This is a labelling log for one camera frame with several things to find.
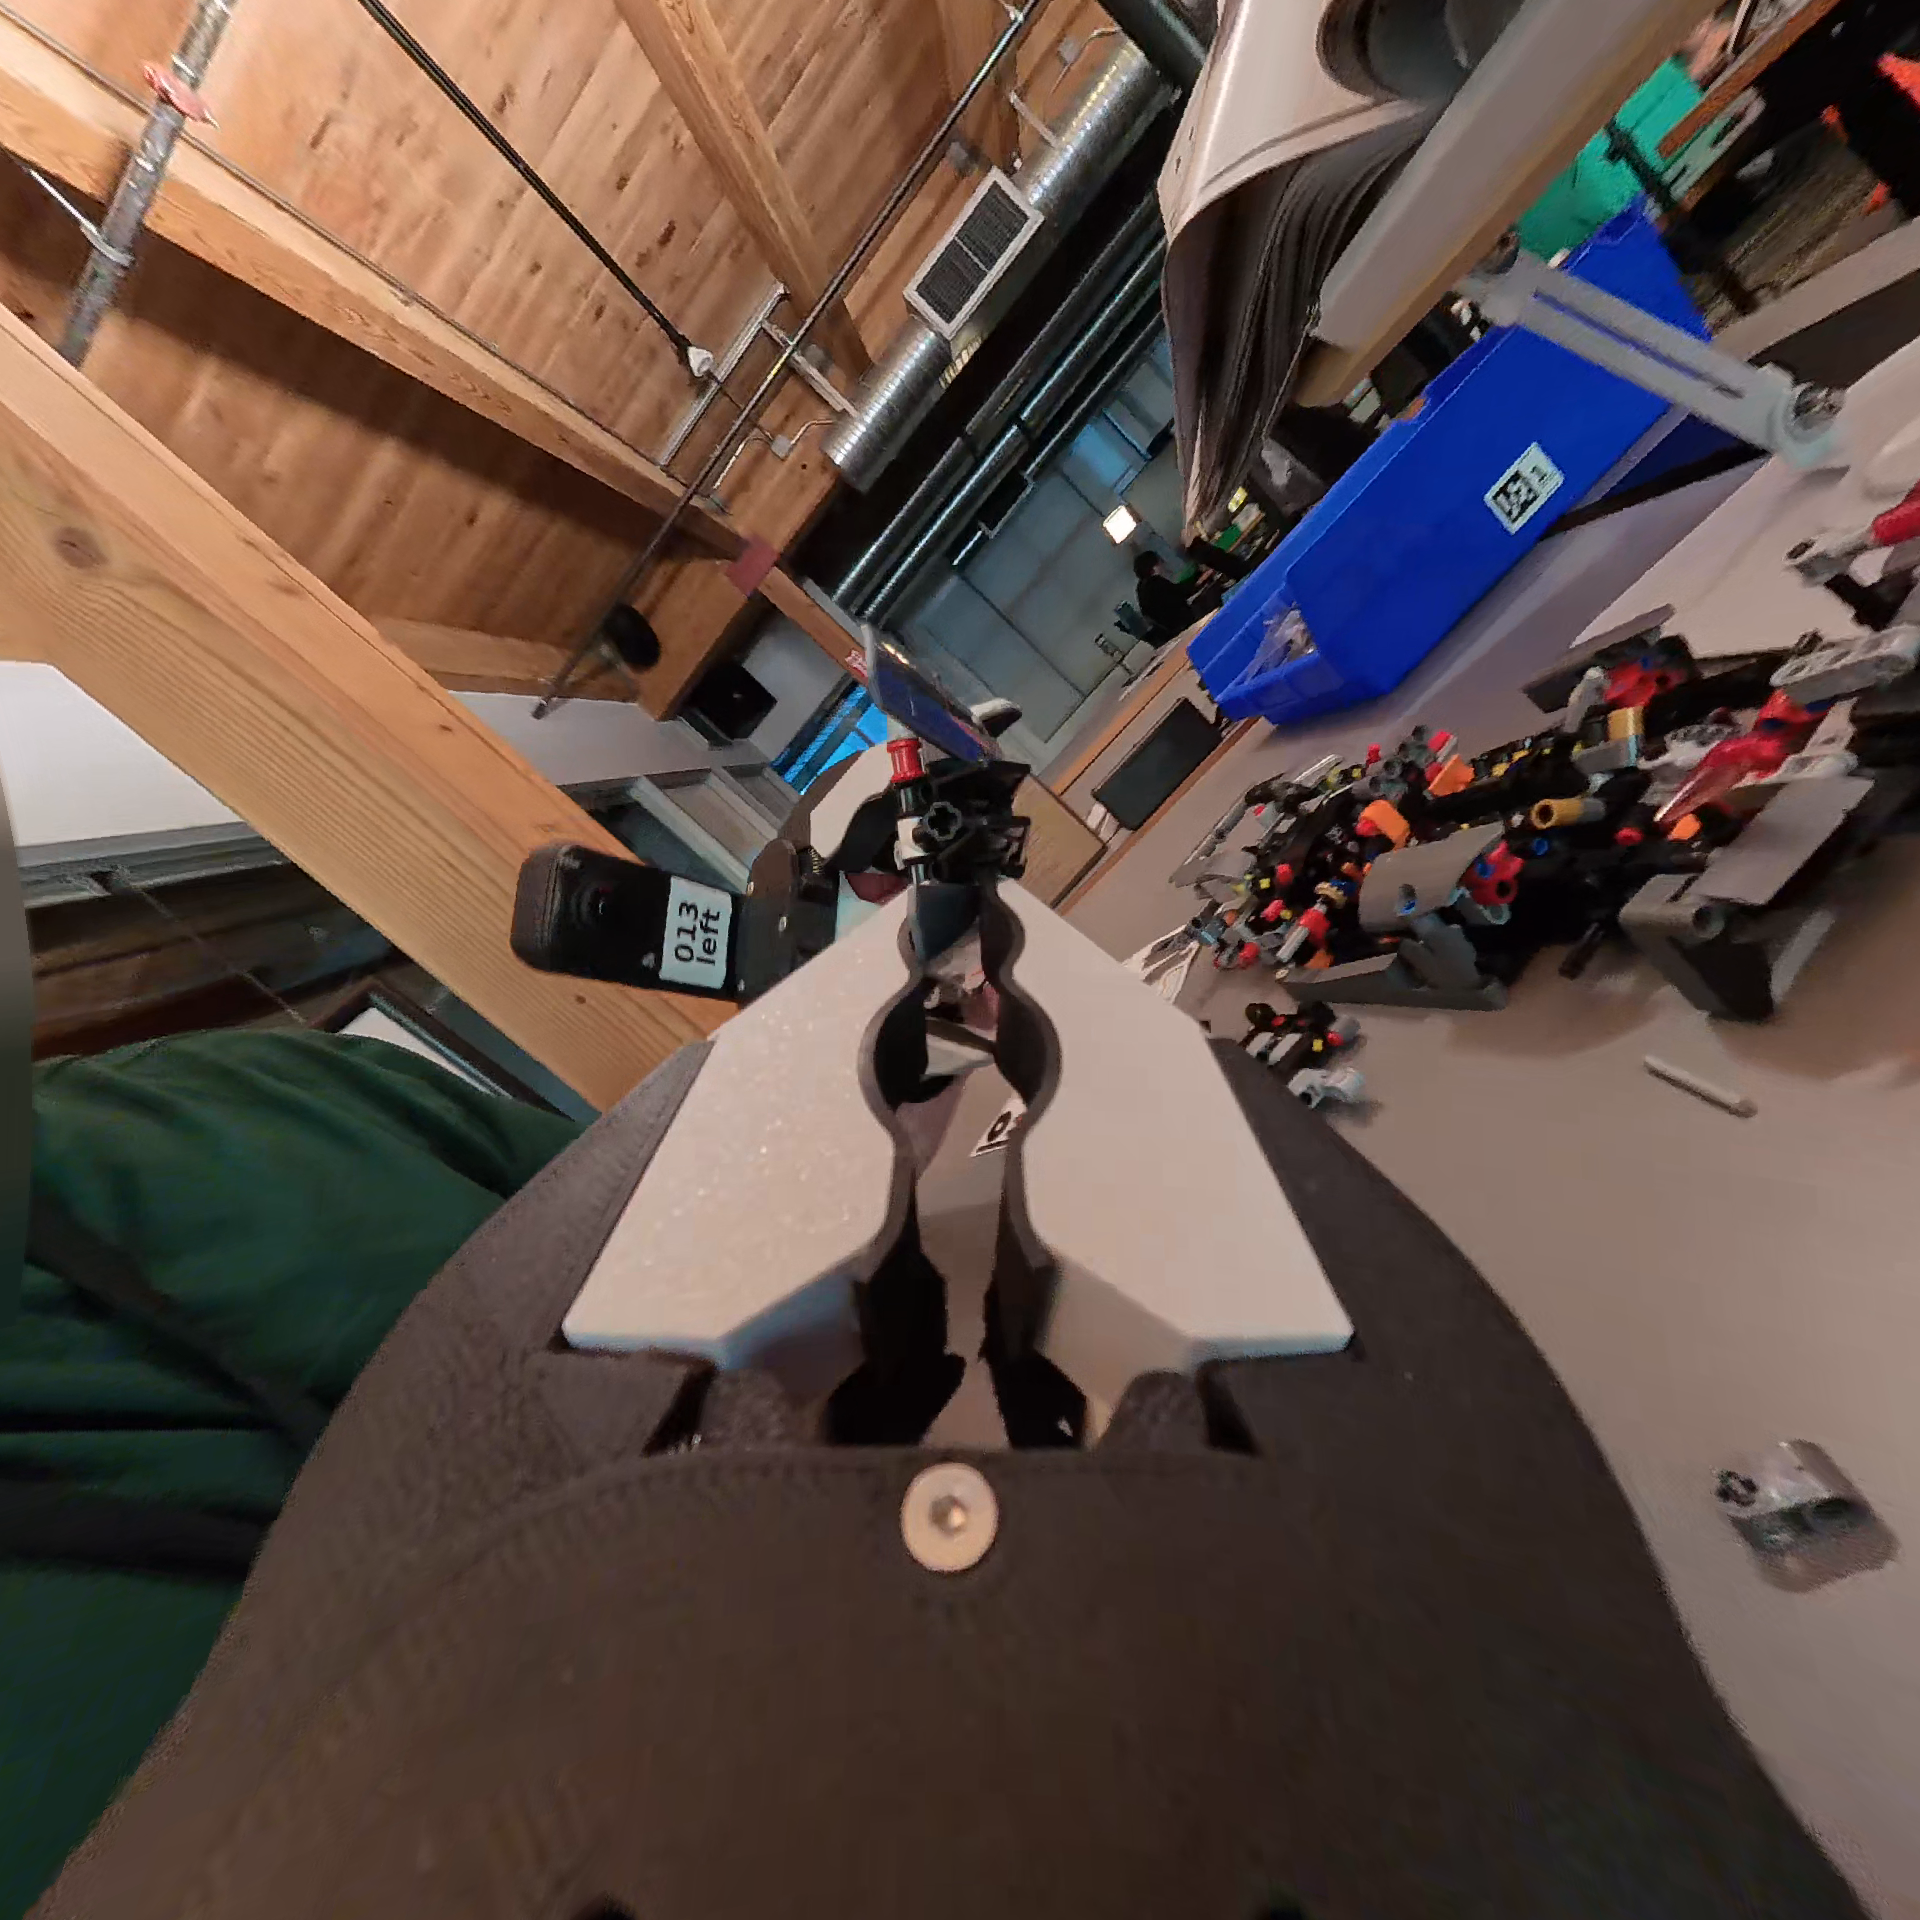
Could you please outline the person's green shirt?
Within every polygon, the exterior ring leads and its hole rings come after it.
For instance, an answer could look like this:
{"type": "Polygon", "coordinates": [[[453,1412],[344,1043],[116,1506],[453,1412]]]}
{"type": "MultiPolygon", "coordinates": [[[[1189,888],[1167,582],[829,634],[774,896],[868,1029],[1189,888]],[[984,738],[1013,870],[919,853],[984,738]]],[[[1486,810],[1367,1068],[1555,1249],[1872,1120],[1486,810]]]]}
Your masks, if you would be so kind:
{"type": "MultiPolygon", "coordinates": [[[[386,1042],[215,1029],[40,1063],[32,1193],[236,1370],[330,1415],[447,1260],[584,1132],[386,1042]]],[[[214,1566],[4,1553],[4,1915],[25,1915],[171,1720],[312,1451],[202,1350],[25,1260],[4,1482],[208,1515],[214,1566]]]]}

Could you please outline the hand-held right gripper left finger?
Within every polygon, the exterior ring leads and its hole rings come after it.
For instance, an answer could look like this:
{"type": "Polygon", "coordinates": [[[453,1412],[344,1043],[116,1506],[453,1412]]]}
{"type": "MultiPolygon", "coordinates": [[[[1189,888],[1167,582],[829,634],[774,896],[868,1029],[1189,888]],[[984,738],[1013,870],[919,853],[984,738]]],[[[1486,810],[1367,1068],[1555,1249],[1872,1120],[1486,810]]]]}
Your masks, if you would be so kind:
{"type": "Polygon", "coordinates": [[[566,1307],[563,1344],[767,1374],[938,1354],[916,1208],[940,1140],[924,999],[897,898],[726,1021],[566,1307]]]}

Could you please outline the black wall speaker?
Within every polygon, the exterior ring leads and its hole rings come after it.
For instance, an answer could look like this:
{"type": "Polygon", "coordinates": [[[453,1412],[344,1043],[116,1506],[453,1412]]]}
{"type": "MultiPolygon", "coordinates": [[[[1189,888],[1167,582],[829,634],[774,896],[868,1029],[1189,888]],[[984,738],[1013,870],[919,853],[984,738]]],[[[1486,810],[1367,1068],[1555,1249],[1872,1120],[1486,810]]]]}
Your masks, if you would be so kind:
{"type": "Polygon", "coordinates": [[[685,691],[680,718],[726,746],[749,740],[776,708],[778,693],[743,659],[719,657],[685,691]]]}

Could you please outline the black lego connector red pin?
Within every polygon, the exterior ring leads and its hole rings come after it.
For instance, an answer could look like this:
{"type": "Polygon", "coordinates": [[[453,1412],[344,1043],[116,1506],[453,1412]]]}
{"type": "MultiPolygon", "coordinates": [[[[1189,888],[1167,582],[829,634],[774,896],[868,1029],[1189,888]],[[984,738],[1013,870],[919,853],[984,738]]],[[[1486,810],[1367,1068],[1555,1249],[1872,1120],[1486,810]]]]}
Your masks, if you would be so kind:
{"type": "Polygon", "coordinates": [[[984,891],[1026,871],[1023,761],[935,755],[910,731],[883,744],[885,829],[880,866],[906,886],[906,922],[921,956],[953,946],[984,891]]]}

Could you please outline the black lego piece red ends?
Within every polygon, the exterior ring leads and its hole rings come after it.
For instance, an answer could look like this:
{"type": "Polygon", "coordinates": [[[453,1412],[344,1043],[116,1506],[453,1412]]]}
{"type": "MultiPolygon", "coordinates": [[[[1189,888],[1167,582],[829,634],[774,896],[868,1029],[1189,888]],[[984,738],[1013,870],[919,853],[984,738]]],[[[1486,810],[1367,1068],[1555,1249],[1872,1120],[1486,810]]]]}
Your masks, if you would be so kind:
{"type": "Polygon", "coordinates": [[[1353,1016],[1339,1014],[1326,1001],[1309,1001],[1304,1007],[1249,1001],[1244,1016],[1245,1031],[1238,1040],[1239,1049],[1266,1068],[1285,1074],[1339,1065],[1360,1031],[1353,1016]]]}

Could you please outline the silver ventilation duct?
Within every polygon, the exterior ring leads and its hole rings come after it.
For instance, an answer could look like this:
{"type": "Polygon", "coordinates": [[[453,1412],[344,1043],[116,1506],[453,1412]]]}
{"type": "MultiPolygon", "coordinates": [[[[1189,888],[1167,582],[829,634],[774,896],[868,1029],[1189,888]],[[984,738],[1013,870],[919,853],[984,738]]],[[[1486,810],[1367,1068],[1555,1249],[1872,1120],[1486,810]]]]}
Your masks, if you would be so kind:
{"type": "Polygon", "coordinates": [[[824,458],[848,487],[865,493],[927,418],[1026,288],[1047,263],[1080,213],[1137,146],[1169,88],[1139,48],[1115,31],[1097,41],[1088,77],[1067,107],[1040,121],[1036,156],[1007,178],[1044,213],[1044,228],[972,318],[959,339],[938,338],[907,306],[906,321],[863,375],[848,412],[824,440],[824,458]]]}

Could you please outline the black monitor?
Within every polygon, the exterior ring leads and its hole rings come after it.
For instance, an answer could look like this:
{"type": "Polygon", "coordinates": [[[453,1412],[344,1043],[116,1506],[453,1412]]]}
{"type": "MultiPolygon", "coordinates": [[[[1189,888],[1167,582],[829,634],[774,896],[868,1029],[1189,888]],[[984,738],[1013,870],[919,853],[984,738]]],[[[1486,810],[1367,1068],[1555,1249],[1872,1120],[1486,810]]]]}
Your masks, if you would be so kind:
{"type": "Polygon", "coordinates": [[[1091,804],[1115,828],[1142,829],[1216,752],[1225,729],[1216,710],[1180,699],[1091,785],[1091,804]]]}

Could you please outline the lego car chassis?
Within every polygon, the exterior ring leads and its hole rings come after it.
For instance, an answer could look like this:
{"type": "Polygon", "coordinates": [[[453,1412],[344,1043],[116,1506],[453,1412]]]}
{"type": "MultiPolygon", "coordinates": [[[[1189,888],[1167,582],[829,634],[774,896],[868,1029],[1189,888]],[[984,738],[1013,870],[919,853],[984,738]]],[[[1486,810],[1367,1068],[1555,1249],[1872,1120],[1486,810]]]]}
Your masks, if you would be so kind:
{"type": "Polygon", "coordinates": [[[1775,1016],[1836,875],[1915,817],[1915,619],[1696,657],[1661,618],[1527,683],[1476,754],[1409,727],[1249,788],[1180,880],[1176,956],[1293,1006],[1480,1011],[1544,949],[1629,947],[1698,1011],[1775,1016]]]}

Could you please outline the stack of instruction booklets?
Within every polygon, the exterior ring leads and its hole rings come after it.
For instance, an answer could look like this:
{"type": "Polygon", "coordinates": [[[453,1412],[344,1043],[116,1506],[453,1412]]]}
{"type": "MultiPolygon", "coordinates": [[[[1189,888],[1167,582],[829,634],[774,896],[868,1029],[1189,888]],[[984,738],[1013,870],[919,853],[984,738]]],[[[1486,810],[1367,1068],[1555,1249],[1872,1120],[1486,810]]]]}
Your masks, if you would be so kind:
{"type": "Polygon", "coordinates": [[[1185,11],[1209,43],[1158,181],[1162,306],[1181,522],[1214,531],[1269,442],[1338,474],[1327,428],[1281,426],[1323,282],[1519,4],[1185,11]]]}

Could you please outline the white air vent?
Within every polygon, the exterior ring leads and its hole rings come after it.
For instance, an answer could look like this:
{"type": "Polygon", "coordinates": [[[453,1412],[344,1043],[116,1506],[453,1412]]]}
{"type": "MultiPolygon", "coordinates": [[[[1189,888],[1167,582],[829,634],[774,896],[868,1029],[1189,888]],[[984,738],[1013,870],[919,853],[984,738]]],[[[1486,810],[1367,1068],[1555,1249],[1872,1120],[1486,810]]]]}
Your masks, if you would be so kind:
{"type": "Polygon", "coordinates": [[[906,282],[906,308],[947,346],[957,341],[1044,228],[1042,209],[1002,168],[972,198],[906,282]]]}

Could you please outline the blue plastic bin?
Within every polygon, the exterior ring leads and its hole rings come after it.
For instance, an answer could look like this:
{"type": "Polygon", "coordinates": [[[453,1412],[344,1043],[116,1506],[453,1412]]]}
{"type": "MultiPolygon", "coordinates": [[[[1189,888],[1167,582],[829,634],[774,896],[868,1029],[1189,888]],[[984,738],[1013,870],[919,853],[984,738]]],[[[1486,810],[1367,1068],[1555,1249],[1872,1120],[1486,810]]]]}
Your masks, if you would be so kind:
{"type": "Polygon", "coordinates": [[[1423,389],[1187,639],[1227,724],[1298,724],[1397,687],[1559,522],[1696,462],[1751,451],[1713,423],[1519,326],[1423,389]],[[1244,673],[1295,606],[1315,651],[1244,673]]]}

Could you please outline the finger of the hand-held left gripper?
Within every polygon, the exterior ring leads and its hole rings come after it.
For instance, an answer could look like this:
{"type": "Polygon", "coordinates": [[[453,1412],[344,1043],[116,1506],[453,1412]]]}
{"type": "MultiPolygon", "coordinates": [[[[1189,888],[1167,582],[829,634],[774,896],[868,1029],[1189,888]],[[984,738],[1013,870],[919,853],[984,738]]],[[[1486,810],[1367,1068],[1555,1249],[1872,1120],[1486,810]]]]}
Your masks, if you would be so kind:
{"type": "Polygon", "coordinates": [[[834,880],[834,922],[857,925],[907,886],[897,858],[900,801],[889,780],[816,780],[809,852],[834,880]]]}

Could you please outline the grey lego connector block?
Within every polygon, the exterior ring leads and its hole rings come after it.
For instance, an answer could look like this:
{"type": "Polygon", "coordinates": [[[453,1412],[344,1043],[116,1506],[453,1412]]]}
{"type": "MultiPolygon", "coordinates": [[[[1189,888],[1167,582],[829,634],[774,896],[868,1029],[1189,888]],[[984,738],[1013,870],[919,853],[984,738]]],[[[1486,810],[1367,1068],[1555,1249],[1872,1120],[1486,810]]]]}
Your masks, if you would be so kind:
{"type": "Polygon", "coordinates": [[[1881,1571],[1901,1552],[1836,1458],[1802,1437],[1771,1442],[1717,1468],[1711,1493],[1762,1577],[1787,1594],[1881,1571]]]}

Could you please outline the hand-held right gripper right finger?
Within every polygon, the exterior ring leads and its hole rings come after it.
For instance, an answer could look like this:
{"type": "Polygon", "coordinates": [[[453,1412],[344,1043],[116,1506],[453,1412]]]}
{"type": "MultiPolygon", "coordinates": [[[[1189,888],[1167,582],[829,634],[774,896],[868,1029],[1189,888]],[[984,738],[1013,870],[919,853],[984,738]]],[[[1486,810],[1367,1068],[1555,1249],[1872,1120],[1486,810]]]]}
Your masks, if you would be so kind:
{"type": "Polygon", "coordinates": [[[979,902],[1022,1120],[998,1331],[1062,1374],[1196,1374],[1353,1334],[1203,1027],[1019,886],[979,902]]]}

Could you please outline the light grey lego axle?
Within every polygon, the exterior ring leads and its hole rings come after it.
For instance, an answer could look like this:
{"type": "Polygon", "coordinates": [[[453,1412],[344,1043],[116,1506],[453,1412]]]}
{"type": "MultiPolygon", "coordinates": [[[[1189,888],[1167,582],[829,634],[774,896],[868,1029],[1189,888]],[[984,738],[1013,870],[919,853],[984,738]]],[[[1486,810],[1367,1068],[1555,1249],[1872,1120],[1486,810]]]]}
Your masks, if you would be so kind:
{"type": "Polygon", "coordinates": [[[1667,1089],[1685,1093],[1693,1101],[1711,1107],[1713,1111],[1735,1120],[1750,1120],[1759,1114],[1759,1106],[1751,1095],[1723,1085],[1691,1068],[1682,1068],[1656,1053],[1645,1053],[1642,1063],[1643,1071],[1651,1079],[1667,1089]]]}

